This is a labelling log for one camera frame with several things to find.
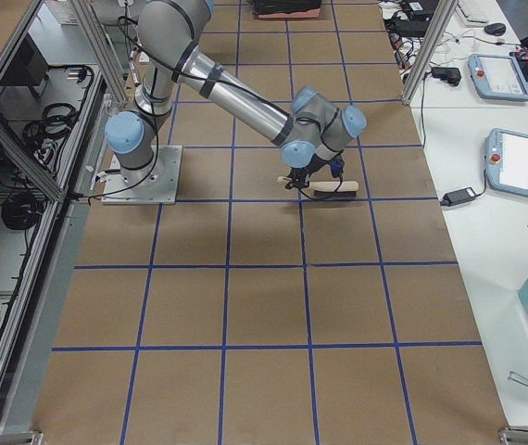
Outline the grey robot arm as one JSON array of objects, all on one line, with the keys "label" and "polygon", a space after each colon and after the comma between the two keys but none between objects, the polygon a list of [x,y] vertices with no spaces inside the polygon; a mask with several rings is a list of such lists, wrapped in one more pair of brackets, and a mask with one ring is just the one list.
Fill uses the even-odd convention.
[{"label": "grey robot arm", "polygon": [[213,11],[211,1],[150,1],[143,8],[137,31],[150,67],[135,90],[134,108],[110,117],[105,128],[124,182],[150,179],[157,167],[152,141],[170,115],[173,85],[184,83],[280,148],[290,168],[286,188],[330,196],[357,191],[357,182],[343,178],[342,154],[366,127],[364,113],[339,108],[309,86],[298,91],[289,112],[249,89],[199,48]]}]

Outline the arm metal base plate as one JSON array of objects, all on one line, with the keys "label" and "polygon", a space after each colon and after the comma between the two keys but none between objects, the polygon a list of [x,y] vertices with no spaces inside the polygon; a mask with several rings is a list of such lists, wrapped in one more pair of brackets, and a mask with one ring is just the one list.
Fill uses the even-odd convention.
[{"label": "arm metal base plate", "polygon": [[182,146],[152,145],[157,160],[145,168],[132,172],[122,169],[116,155],[112,156],[109,174],[101,200],[114,205],[148,205],[176,202],[182,163]]}]

